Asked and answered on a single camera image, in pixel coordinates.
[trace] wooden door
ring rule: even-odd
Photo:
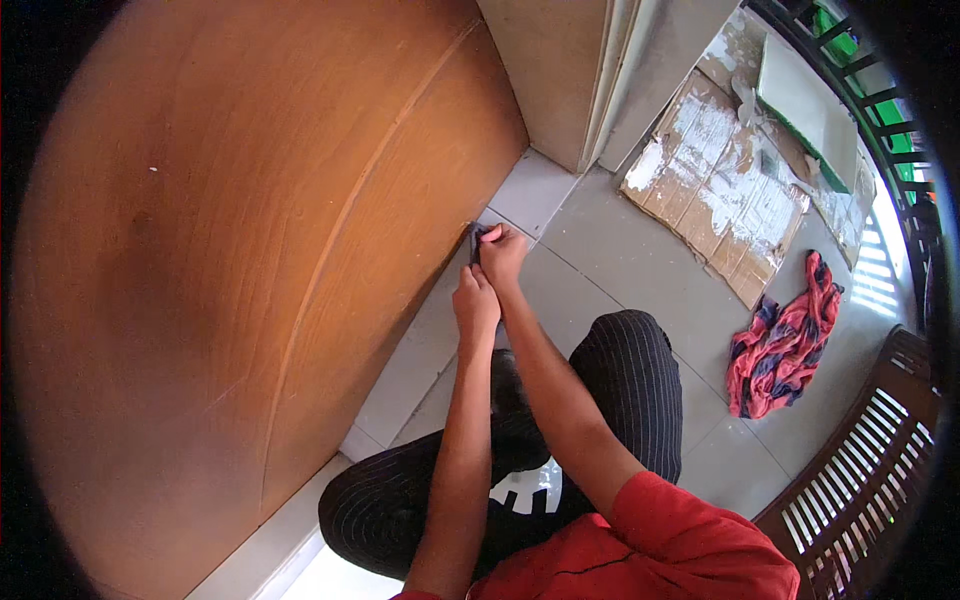
[[[526,143],[469,0],[118,14],[11,306],[32,465],[104,595],[183,597],[323,465]]]

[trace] cardboard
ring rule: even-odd
[[[621,191],[681,237],[749,308],[777,274],[809,197],[765,133],[694,69]]]
[[[770,43],[784,43],[766,23],[749,11],[737,9],[710,43],[697,68],[735,99],[734,80],[748,87],[756,87],[763,60],[763,46],[768,36]],[[772,113],[764,109],[760,111],[757,126],[773,141],[793,173],[810,184],[807,191],[811,192],[813,204],[823,216],[847,265],[852,269],[860,253],[867,216],[876,198],[874,171],[869,159],[861,148],[857,153],[852,193],[836,192],[822,174],[810,170],[808,154],[800,139]]]

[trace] floor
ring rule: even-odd
[[[826,441],[891,327],[913,319],[912,304],[906,301],[912,290],[907,288],[909,274],[893,207],[889,198],[877,199],[853,272],[819,213],[811,207],[804,216],[767,293],[785,303],[802,292],[807,249],[821,252],[846,292],[820,368],[804,396],[791,408],[753,421],[730,416],[724,387],[730,338],[747,326],[750,310],[725,282],[704,271],[682,240],[615,189],[615,175],[602,168],[578,179],[530,150],[481,221],[490,225],[507,221],[528,235],[532,250],[520,285],[564,355],[604,313],[630,307],[657,318],[672,342],[684,391],[679,485],[753,518]],[[466,248],[458,250],[373,387],[341,446],[351,461],[443,428],[456,372],[457,329],[450,295],[456,271],[467,259]],[[505,495],[505,486],[529,492],[549,488],[558,473],[552,463],[540,472],[514,474],[492,496]],[[515,510],[522,511],[520,494]],[[551,493],[548,506],[555,501]],[[371,597],[389,597],[399,590],[399,582],[349,565],[328,548],[318,554],[316,548],[323,542],[318,531],[312,536],[304,545],[313,548],[306,559],[311,562],[304,567],[306,560],[301,561],[302,574],[292,585],[293,578],[288,577],[282,587],[289,587],[282,596],[286,600],[318,589],[331,591],[331,597],[361,588]]]

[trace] black striped pants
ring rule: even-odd
[[[680,373],[654,318],[637,310],[603,315],[573,351],[570,365],[617,439],[648,469],[676,483],[683,424]],[[334,552],[374,573],[406,577],[423,534],[442,434],[371,456],[330,482],[319,512],[321,532]],[[538,468],[549,459],[529,414],[494,415],[491,438],[491,487],[511,472]],[[474,580],[514,552],[546,541],[578,516],[594,512],[566,473],[556,513],[544,511],[545,499],[546,490],[534,494],[530,515],[490,500]]]

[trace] person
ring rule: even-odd
[[[405,580],[405,600],[795,597],[796,567],[750,521],[676,487],[680,375],[654,318],[599,317],[567,362],[520,290],[524,236],[500,224],[480,240],[480,265],[453,294],[446,427],[330,482],[330,548]],[[491,415],[501,316],[526,402]],[[530,515],[488,498],[551,454],[564,472],[555,512],[542,497]]]

